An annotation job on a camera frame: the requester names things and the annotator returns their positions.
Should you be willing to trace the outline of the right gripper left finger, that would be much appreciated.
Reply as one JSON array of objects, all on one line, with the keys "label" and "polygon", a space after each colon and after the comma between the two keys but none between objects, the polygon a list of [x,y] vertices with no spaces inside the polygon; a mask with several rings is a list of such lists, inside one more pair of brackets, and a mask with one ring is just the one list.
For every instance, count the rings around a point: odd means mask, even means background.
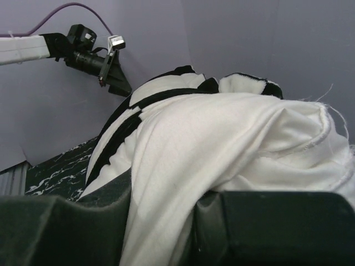
[{"label": "right gripper left finger", "polygon": [[2,196],[1,265],[119,265],[130,196],[130,171],[78,202]]}]

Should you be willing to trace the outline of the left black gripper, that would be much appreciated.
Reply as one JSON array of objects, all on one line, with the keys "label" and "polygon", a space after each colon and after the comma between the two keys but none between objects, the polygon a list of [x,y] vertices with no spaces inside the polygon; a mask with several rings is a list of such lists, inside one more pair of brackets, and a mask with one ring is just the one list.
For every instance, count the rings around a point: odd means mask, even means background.
[{"label": "left black gripper", "polygon": [[96,76],[100,86],[109,85],[108,92],[118,96],[129,96],[132,92],[119,61],[119,52],[115,51],[112,58],[105,58],[91,53],[74,52],[72,57],[65,58],[65,64],[76,70]]}]

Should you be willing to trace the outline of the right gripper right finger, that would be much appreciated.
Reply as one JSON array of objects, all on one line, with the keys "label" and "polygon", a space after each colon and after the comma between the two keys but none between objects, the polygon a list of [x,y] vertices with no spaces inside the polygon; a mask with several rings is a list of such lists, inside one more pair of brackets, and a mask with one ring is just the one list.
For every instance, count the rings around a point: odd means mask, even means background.
[{"label": "right gripper right finger", "polygon": [[209,192],[192,265],[353,265],[354,210],[330,192]]}]

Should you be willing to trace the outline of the black white checkered pillowcase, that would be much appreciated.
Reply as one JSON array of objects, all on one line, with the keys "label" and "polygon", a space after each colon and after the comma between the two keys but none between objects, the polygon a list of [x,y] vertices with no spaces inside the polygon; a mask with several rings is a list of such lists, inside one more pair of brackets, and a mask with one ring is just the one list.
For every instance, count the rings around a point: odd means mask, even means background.
[{"label": "black white checkered pillowcase", "polygon": [[143,122],[144,114],[154,104],[177,96],[191,94],[251,93],[283,98],[278,84],[245,73],[233,73],[220,80],[196,74],[190,65],[160,74],[131,93],[113,112],[103,126],[91,155],[85,184],[89,186],[99,177],[109,159]]}]

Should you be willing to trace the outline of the white pillow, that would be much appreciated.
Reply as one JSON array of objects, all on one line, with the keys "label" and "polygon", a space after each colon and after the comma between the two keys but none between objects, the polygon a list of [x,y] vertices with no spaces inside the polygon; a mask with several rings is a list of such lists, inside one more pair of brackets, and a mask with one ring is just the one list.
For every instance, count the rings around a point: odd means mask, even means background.
[{"label": "white pillow", "polygon": [[92,153],[88,195],[131,172],[121,265],[175,265],[208,190],[330,191],[354,204],[354,153],[328,107],[247,93],[135,100]]}]

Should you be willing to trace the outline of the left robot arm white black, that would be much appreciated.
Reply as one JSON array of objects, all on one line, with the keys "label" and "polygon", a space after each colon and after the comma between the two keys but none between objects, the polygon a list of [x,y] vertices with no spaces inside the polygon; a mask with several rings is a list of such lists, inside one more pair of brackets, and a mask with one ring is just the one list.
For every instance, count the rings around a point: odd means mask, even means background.
[{"label": "left robot arm white black", "polygon": [[48,33],[30,37],[1,38],[1,65],[53,58],[66,66],[98,78],[108,92],[127,97],[132,88],[119,63],[119,51],[125,48],[122,36],[107,38],[107,47],[94,48],[97,35],[82,24],[71,26],[68,35]]}]

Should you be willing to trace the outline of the aluminium frame rail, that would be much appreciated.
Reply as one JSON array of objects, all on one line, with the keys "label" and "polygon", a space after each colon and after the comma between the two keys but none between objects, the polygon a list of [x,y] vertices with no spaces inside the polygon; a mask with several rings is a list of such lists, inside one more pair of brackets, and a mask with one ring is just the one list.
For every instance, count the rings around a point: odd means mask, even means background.
[{"label": "aluminium frame rail", "polygon": [[18,165],[1,171],[0,195],[23,196],[26,186],[26,175],[29,163],[24,161]]}]

